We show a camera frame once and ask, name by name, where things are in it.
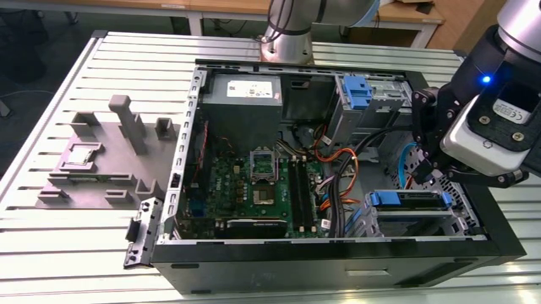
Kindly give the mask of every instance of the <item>table leg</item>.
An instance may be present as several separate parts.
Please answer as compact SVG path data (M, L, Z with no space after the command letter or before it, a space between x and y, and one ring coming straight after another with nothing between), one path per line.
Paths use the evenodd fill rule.
M70 24L78 24L79 22L79 13L72 13L71 11L64 11L64 15L68 19Z
M412 43L413 48L418 49L426 48L426 45L429 44L430 38L434 35L437 27L438 27L437 24L425 24L422 26L422 29L417 33L416 39L413 40Z
M198 16L187 16L190 22L190 33L193 36L203 36L203 18Z

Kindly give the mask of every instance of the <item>aluminum extrusion table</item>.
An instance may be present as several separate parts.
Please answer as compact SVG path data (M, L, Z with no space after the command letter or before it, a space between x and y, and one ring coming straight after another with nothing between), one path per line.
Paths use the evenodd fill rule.
M528 256L428 289L179 295L155 269L123 270L126 227L135 211L38 210L40 187L60 158L78 111L118 121L107 102L132 98L143 121L183 115L195 58L258 60L249 39L110 32L91 38L0 181L0 303L541 303L541 179L493 194ZM461 60L450 51L314 43L318 65L421 71L444 85Z

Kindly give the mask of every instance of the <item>floor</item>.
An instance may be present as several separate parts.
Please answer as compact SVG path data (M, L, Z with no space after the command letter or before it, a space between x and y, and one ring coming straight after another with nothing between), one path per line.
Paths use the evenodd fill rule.
M36 51L47 67L46 75L31 83L19 84L0 73L0 100L12 110L7 118L0 117L0 176L18 154L94 30L173 34L175 26L177 33L190 34L185 18L171 21L170 18L158 16L80 13L79 23L70 25L62 12L47 11L43 12L42 21L50 38L36 46ZM265 33L265 30L266 22L250 21L245 24L239 20L205 20L206 35L251 38ZM338 28L329 25L314 25L313 39L322 42L342 40Z

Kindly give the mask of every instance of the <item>wooden table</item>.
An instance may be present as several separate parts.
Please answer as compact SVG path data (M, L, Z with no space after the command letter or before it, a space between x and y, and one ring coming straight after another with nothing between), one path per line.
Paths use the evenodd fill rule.
M271 0L191 0L190 10L201 12L202 18L211 18L209 13L222 14L223 19L238 20L266 20L269 3ZM432 35L440 24L445 23L445 18L433 8L430 14L416 11L416 4L402 2L390 3L380 8L380 25L384 29L417 30L418 34L412 43L413 48L425 48Z
M269 3L270 0L0 0L0 8L186 17L193 35L203 35L203 18L266 21ZM416 11L414 4L394 2L380 8L378 27L418 31L413 48L426 47L444 22L436 9L425 15Z

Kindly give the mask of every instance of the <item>metal bracket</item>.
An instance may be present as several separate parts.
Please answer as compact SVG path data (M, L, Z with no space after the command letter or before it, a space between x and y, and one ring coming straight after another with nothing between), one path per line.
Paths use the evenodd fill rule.
M139 206L138 216L131 219L126 233L130 246L126 252L124 269L154 268L151 256L162 210L163 201L158 198L146 199Z

